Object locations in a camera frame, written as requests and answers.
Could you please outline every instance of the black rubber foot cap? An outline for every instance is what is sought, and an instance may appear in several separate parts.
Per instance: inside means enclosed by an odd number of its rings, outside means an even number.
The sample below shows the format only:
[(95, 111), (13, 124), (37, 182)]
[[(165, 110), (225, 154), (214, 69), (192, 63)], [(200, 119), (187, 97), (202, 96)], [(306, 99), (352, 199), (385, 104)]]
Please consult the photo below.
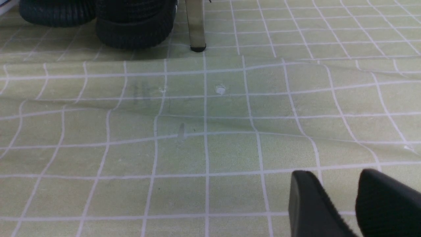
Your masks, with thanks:
[(22, 18), (47, 27), (75, 27), (95, 19), (95, 0), (21, 0)]
[(204, 47), (190, 47), (190, 49), (195, 53), (201, 53), (205, 51), (206, 45)]

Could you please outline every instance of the grid square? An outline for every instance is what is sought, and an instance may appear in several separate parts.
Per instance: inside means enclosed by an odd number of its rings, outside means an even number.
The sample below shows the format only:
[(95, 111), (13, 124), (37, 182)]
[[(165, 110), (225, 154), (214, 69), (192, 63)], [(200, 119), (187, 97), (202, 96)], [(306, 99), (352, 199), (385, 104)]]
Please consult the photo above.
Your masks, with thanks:
[(356, 19), (364, 29), (390, 28), (389, 23), (382, 16), (357, 16)]
[(210, 213), (264, 212), (260, 175), (211, 177), (209, 208)]
[(376, 7), (376, 9), (380, 11), (383, 16), (398, 16), (398, 15), (405, 16), (408, 14), (404, 9), (402, 9), (400, 6), (397, 6), (397, 5), (378, 6)]
[(272, 229), (274, 236), (291, 236), (289, 216), (272, 216)]
[(247, 97), (210, 97), (207, 110), (210, 117), (247, 117)]
[(322, 8), (320, 9), (324, 17), (338, 17), (338, 16), (350, 16), (348, 11), (343, 7), (338, 8)]
[(296, 20), (298, 27), (301, 30), (328, 30), (329, 27), (323, 19), (297, 19)]
[(400, 141), (388, 117), (349, 117), (349, 127), (360, 141)]
[(258, 9), (259, 5), (257, 4), (257, 1), (233, 1), (232, 2), (232, 8), (233, 10), (245, 10), (245, 9)]
[(68, 45), (72, 42), (71, 38), (68, 39), (44, 39), (40, 42), (38, 47), (36, 47), (37, 52), (45, 51), (65, 51), (67, 50)]
[(24, 117), (14, 145), (55, 145), (61, 136), (61, 114)]
[(302, 118), (304, 132), (310, 137), (336, 140), (351, 140), (348, 130), (341, 118)]
[(63, 144), (102, 143), (107, 141), (106, 114), (104, 111), (72, 111), (66, 112), (65, 117)]
[(414, 124), (421, 122), (421, 115), (393, 116), (397, 127), (408, 141), (419, 141), (420, 134)]
[(16, 237), (32, 237), (34, 234), (43, 237), (75, 236), (78, 227), (78, 221), (25, 221)]
[(332, 92), (292, 95), (298, 116), (339, 115)]
[(330, 67), (329, 70), (333, 87), (374, 83), (373, 76), (367, 72), (340, 67)]
[(148, 190), (149, 179), (100, 180), (88, 216), (143, 215)]
[(188, 57), (167, 60), (168, 72), (185, 72), (199, 70), (203, 70), (203, 57)]
[[(266, 22), (266, 25), (267, 25), (268, 29), (269, 29), (269, 23), (270, 22), (272, 22), (272, 21)], [(236, 21), (235, 22), (235, 28), (237, 30), (237, 33), (261, 32), (262, 29), (264, 29), (264, 22), (263, 21)]]
[(235, 46), (234, 33), (220, 34), (220, 33), (205, 33), (206, 41), (213, 47), (228, 47)]
[(369, 150), (352, 142), (315, 140), (321, 166), (369, 164), (376, 162)]
[(118, 98), (123, 87), (124, 77), (88, 78), (82, 98)]
[(40, 174), (50, 161), (53, 152), (54, 149), (48, 148), (9, 150), (0, 159), (0, 174)]
[(250, 107), (253, 117), (294, 115), (287, 95), (250, 96)]
[(305, 137), (261, 134), (260, 139), (266, 170), (316, 166), (313, 145)]
[(321, 18), (316, 8), (291, 9), (294, 18)]
[[(221, 24), (218, 21), (204, 21), (205, 29), (212, 29), (213, 32), (223, 32), (223, 33), (233, 33), (234, 32), (234, 22), (231, 20), (231, 22), (227, 21), (224, 24)], [(183, 31), (187, 37), (189, 36), (189, 29), (187, 28), (187, 31)]]
[(80, 216), (92, 184), (92, 180), (43, 178), (27, 216)]
[(407, 40), (420, 40), (421, 33), (419, 29), (408, 29), (408, 28), (400, 28), (398, 29), (399, 32), (405, 37)]
[(246, 172), (260, 169), (255, 134), (208, 136), (211, 173)]
[(156, 174), (202, 174), (206, 168), (203, 136), (158, 140)]
[(362, 168), (322, 171), (323, 186), (338, 211), (355, 210), (361, 171)]
[(209, 237), (269, 236), (266, 216), (212, 217), (209, 222)]
[(300, 32), (273, 32), (270, 33), (273, 44), (304, 44)]
[(36, 181), (34, 178), (1, 178), (0, 216), (21, 216)]
[(243, 72), (208, 73), (206, 76), (208, 96), (218, 95), (216, 90), (225, 88), (224, 94), (245, 94)]
[(163, 115), (203, 116), (203, 98), (166, 99)]
[(370, 38), (363, 30), (335, 30), (334, 31), (341, 42), (361, 42), (370, 41)]
[(247, 70), (247, 86), (249, 93), (279, 93), (286, 92), (284, 69), (278, 67), (265, 67)]
[(205, 212), (204, 177), (156, 178), (150, 215), (198, 214)]
[(40, 93), (44, 86), (44, 79), (32, 79), (32, 80), (10, 80), (6, 90), (3, 91), (2, 97), (16, 99), (22, 98), (25, 95), (26, 99), (35, 99)]
[(353, 16), (376, 16), (380, 15), (378, 11), (375, 10), (375, 8), (348, 8), (349, 12)]
[(32, 51), (39, 40), (11, 40), (4, 45), (2, 53), (27, 53)]
[(96, 176), (105, 147), (60, 148), (47, 175)]
[(262, 10), (262, 14), (265, 20), (292, 19), (291, 14), (287, 9), (265, 9), (265, 10)]
[(384, 113), (376, 86), (340, 89), (335, 94), (344, 114)]
[(387, 21), (394, 27), (421, 27), (421, 23), (411, 16), (388, 16)]
[(164, 76), (135, 76), (129, 77), (123, 96), (125, 98), (154, 98), (161, 97), (164, 90)]
[(329, 23), (332, 29), (360, 28), (358, 23), (352, 17), (328, 18), (326, 21)]
[(272, 212), (288, 211), (291, 186), (291, 173), (265, 175), (267, 199)]
[(111, 112), (109, 118), (110, 140), (121, 141), (153, 137), (153, 123), (154, 118), (151, 116)]
[(109, 146), (102, 176), (150, 175), (154, 164), (153, 141)]
[(15, 227), (16, 222), (14, 221), (0, 221), (0, 229), (5, 236), (12, 236)]
[(403, 83), (397, 85), (380, 85), (384, 104), (390, 113), (421, 112), (421, 101), (415, 100), (416, 92), (421, 89), (419, 83)]
[(238, 44), (240, 46), (254, 46), (270, 44), (267, 33), (238, 34)]
[[(142, 115), (145, 115), (145, 116), (157, 115), (161, 108), (162, 99), (156, 98), (156, 97), (152, 99), (146, 97), (143, 99), (142, 97), (137, 97), (139, 96), (138, 93), (139, 93), (139, 90), (134, 89), (133, 94), (136, 95), (136, 97), (133, 96), (132, 100), (129, 98), (122, 100), (120, 103), (120, 106), (118, 107), (118, 110), (131, 112), (131, 113), (142, 113)], [(142, 93), (147, 94), (148, 93), (147, 89), (143, 90)], [(106, 100), (93, 100), (93, 101), (91, 100), (89, 102), (90, 103), (106, 102)], [(113, 105), (108, 107), (108, 109), (113, 109), (117, 105), (118, 100), (114, 99), (114, 100), (111, 100), (110, 102), (112, 102), (110, 104), (113, 104)]]
[(166, 96), (203, 95), (203, 74), (169, 75)]
[(293, 118), (253, 119), (254, 127), (259, 132), (274, 132), (286, 135), (301, 135), (297, 122)]
[(249, 118), (208, 118), (208, 132), (252, 132)]
[(348, 57), (339, 44), (309, 45), (309, 48), (316, 59)]
[(380, 162), (418, 162), (419, 155), (402, 145), (366, 144), (376, 155)]
[(337, 43), (335, 35), (327, 30), (305, 30), (303, 36), (307, 43)]
[(404, 40), (394, 29), (368, 29), (366, 32), (374, 41)]
[(197, 237), (205, 235), (203, 218), (149, 219), (146, 224), (147, 237)]
[(382, 56), (379, 49), (372, 43), (343, 43), (343, 46), (351, 57)]
[(83, 88), (84, 79), (49, 79), (41, 99), (74, 99)]
[(234, 11), (234, 18), (236, 20), (261, 20), (262, 19), (259, 10)]
[(224, 54), (219, 53), (217, 57), (206, 57), (206, 69), (207, 70), (222, 70), (222, 69), (238, 69), (242, 68), (241, 57), (233, 57), (237, 55), (237, 50), (233, 48), (222, 48), (223, 51), (232, 50), (229, 55), (222, 57)]
[(269, 32), (298, 30), (293, 20), (266, 20), (266, 26)]
[(137, 237), (141, 235), (142, 220), (85, 221), (82, 237)]
[(328, 73), (323, 66), (287, 65), (286, 69), (292, 92), (330, 88)]
[(382, 167), (382, 171), (386, 175), (389, 175), (390, 177), (415, 190), (421, 190), (421, 184), (418, 182), (418, 180), (421, 178), (420, 173), (418, 172), (419, 169), (419, 164), (404, 164)]
[(309, 59), (310, 53), (305, 45), (285, 45), (274, 47), (278, 57), (290, 57), (294, 59)]
[(204, 124), (201, 117), (159, 116), (157, 120), (157, 134), (158, 136), (178, 134), (182, 123), (184, 123), (186, 133), (203, 132)]
[(387, 56), (419, 55), (407, 42), (379, 43), (378, 46)]

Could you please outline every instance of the black object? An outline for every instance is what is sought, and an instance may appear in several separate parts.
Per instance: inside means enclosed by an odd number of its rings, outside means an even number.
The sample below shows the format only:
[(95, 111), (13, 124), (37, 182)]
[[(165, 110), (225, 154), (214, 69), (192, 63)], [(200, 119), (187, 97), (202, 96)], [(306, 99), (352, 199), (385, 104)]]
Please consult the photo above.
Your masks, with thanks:
[(171, 33), (177, 0), (97, 0), (96, 34), (105, 45), (145, 49)]
[(95, 19), (96, 0), (20, 0), (19, 13), (32, 24), (75, 27)]
[(292, 173), (288, 211), (292, 237), (356, 237), (312, 172)]
[[(373, 169), (361, 172), (355, 205), (365, 237), (421, 237), (421, 193)], [(292, 237), (355, 237), (317, 177), (294, 171), (289, 214)]]
[(421, 193), (377, 170), (361, 172), (355, 211), (365, 237), (421, 236)]

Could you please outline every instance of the black rubber tire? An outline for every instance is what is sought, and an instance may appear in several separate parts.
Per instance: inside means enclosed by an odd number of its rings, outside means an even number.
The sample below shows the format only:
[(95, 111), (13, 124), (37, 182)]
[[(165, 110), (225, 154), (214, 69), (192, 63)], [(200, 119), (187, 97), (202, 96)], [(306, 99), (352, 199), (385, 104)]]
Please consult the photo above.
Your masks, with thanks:
[(116, 23), (98, 18), (96, 34), (112, 48), (147, 49), (161, 44), (174, 27), (177, 0), (167, 0), (161, 12), (142, 22)]
[(95, 0), (20, 0), (19, 13), (32, 24), (75, 27), (95, 19)]

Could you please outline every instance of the metal chair leg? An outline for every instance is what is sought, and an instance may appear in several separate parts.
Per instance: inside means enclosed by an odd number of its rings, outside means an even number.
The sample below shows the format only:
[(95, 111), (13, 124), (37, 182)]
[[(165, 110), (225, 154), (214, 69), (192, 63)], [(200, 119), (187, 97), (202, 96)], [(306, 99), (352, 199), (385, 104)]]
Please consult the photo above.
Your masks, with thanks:
[(189, 24), (190, 48), (200, 53), (206, 49), (203, 22), (202, 0), (186, 0), (187, 21)]

